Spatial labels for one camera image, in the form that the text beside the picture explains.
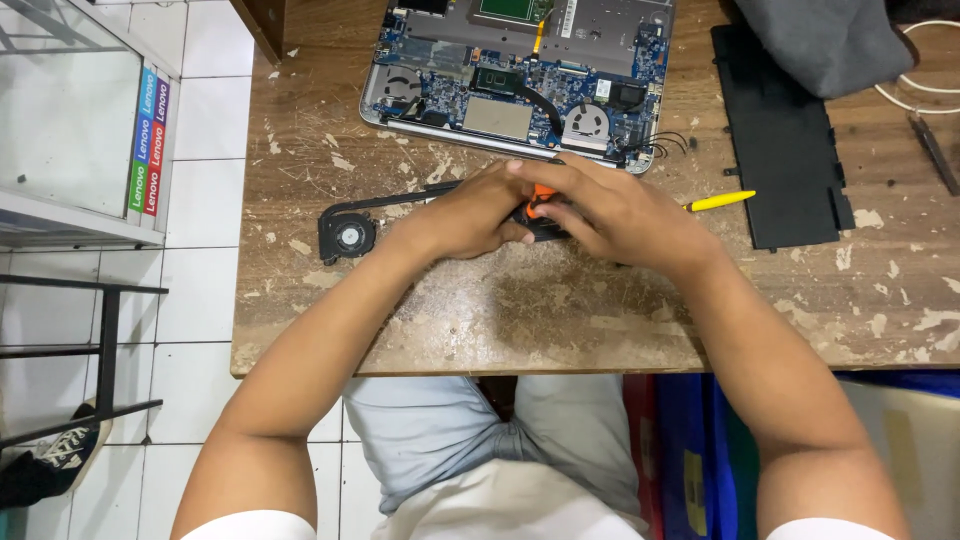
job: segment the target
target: white cable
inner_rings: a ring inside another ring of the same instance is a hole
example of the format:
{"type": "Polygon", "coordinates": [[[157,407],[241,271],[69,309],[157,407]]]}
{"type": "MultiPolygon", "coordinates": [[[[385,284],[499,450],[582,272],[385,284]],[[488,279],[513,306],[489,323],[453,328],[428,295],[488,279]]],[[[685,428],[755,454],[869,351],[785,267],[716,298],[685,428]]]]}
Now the white cable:
{"type": "MultiPolygon", "coordinates": [[[[921,26],[952,26],[954,28],[960,28],[960,22],[953,22],[950,20],[927,20],[924,22],[918,22],[917,24],[907,27],[903,33],[907,34],[915,28],[920,28],[921,26]]],[[[960,88],[935,88],[932,86],[923,86],[914,83],[906,75],[900,75],[900,80],[906,83],[908,86],[913,86],[917,90],[922,90],[924,92],[930,93],[939,93],[939,94],[960,94],[960,88]]],[[[876,91],[880,92],[880,95],[887,98],[890,103],[893,103],[901,109],[910,110],[919,114],[954,114],[955,112],[960,112],[960,108],[957,109],[920,109],[918,107],[910,107],[909,105],[903,103],[901,100],[890,95],[889,92],[880,87],[880,85],[874,85],[876,91]]]]}

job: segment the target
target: gray cloth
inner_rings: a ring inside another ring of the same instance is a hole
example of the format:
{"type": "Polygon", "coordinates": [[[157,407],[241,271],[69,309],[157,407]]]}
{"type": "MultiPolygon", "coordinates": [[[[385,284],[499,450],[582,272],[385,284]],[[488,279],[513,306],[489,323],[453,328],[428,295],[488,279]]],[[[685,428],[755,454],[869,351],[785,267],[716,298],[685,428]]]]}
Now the gray cloth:
{"type": "Polygon", "coordinates": [[[510,422],[464,377],[353,379],[344,406],[385,515],[495,458],[549,465],[610,508],[640,515],[622,376],[520,376],[510,422]]]}
{"type": "Polygon", "coordinates": [[[810,93],[834,98],[913,67],[883,0],[736,0],[777,64],[810,93]]]}

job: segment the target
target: yellow pen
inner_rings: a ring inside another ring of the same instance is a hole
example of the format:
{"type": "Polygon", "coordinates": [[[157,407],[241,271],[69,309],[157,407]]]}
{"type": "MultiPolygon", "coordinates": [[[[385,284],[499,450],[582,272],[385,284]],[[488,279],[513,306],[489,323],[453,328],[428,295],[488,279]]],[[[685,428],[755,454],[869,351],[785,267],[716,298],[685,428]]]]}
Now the yellow pen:
{"type": "Polygon", "coordinates": [[[692,203],[687,203],[684,205],[684,210],[688,212],[696,212],[700,210],[709,210],[715,209],[717,207],[723,207],[725,205],[732,205],[733,203],[739,203],[740,201],[745,201],[756,195],[756,191],[735,191],[733,193],[723,193],[720,195],[714,195],[712,197],[707,197],[706,199],[701,199],[699,201],[694,201],[692,203]]]}

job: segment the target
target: laptop battery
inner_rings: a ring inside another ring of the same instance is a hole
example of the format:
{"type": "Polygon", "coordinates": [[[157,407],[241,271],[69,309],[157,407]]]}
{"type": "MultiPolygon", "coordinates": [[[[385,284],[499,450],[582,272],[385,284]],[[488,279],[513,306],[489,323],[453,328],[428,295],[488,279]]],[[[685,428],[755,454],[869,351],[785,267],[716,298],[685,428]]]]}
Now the laptop battery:
{"type": "Polygon", "coordinates": [[[746,26],[710,29],[756,249],[833,242],[854,229],[824,101],[783,71],[746,26]]]}

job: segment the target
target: white shirt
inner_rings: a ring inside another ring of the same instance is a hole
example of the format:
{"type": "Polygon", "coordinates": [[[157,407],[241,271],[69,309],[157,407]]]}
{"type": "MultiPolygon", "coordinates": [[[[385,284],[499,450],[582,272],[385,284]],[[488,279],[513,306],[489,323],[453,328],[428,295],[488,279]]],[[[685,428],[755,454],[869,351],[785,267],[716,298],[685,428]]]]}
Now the white shirt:
{"type": "MultiPolygon", "coordinates": [[[[419,492],[377,526],[371,540],[644,540],[647,525],[618,514],[561,473],[538,463],[494,459],[419,492]]],[[[231,514],[183,540],[314,540],[300,516],[279,510],[231,514]]],[[[893,540],[844,520],[807,518],[766,540],[893,540]]]]}

